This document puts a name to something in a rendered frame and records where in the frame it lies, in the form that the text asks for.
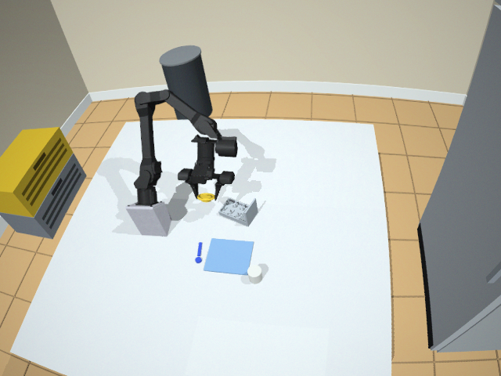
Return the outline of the light blue flat mat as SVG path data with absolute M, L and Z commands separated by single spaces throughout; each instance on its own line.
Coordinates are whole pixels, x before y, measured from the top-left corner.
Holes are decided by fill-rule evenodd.
M 211 238 L 204 271 L 247 275 L 253 241 Z

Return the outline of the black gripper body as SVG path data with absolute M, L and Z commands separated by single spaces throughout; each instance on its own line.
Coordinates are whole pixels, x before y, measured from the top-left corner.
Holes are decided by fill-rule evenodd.
M 210 164 L 210 169 L 213 169 L 213 179 L 217 179 L 217 183 L 221 184 L 232 184 L 235 179 L 235 173 L 229 171 L 223 171 L 221 174 L 214 173 L 214 156 L 213 157 L 197 157 L 196 160 L 199 165 L 207 166 Z M 178 180 L 192 181 L 191 173 L 192 168 L 184 168 L 178 172 Z

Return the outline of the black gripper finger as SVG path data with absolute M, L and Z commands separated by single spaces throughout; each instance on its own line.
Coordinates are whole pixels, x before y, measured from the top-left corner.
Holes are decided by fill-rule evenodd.
M 199 195 L 198 183 L 194 184 L 192 183 L 192 181 L 186 181 L 186 183 L 188 183 L 191 186 L 193 193 L 197 199 L 197 196 Z
M 225 184 L 221 184 L 221 183 L 217 183 L 217 182 L 215 183 L 214 201 L 217 200 L 219 191 L 220 191 L 221 187 L 224 185 Z

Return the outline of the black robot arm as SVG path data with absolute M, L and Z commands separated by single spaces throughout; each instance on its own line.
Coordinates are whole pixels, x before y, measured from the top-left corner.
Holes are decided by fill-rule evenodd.
M 142 162 L 139 169 L 139 177 L 134 182 L 137 190 L 137 201 L 140 206 L 150 206 L 159 203 L 157 201 L 156 185 L 161 177 L 161 161 L 155 158 L 154 135 L 153 135 L 153 112 L 155 106 L 161 103 L 168 103 L 185 118 L 189 119 L 192 126 L 201 134 L 209 137 L 196 135 L 191 141 L 197 143 L 198 157 L 213 157 L 214 144 L 215 153 L 220 157 L 236 157 L 238 146 L 235 136 L 222 136 L 217 129 L 217 123 L 214 119 L 197 112 L 189 104 L 179 99 L 168 89 L 153 92 L 140 92 L 135 96 L 135 108 L 140 118 L 141 142 L 142 142 Z M 213 169 L 207 166 L 195 163 L 191 179 L 192 183 L 206 184 L 207 180 L 213 179 Z

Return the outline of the gold round plate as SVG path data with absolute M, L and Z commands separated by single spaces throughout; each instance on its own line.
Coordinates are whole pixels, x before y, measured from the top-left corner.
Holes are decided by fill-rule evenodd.
M 212 193 L 202 193 L 197 196 L 197 199 L 203 202 L 210 202 L 214 200 L 214 194 Z

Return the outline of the grey dish rack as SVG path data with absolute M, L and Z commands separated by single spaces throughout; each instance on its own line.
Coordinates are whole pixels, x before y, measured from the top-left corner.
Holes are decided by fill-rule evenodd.
M 218 214 L 220 216 L 230 219 L 234 222 L 238 222 L 239 224 L 247 227 L 249 227 L 249 225 L 252 223 L 257 213 L 258 206 L 256 198 L 252 200 L 250 205 L 228 198 L 228 200 L 218 211 Z

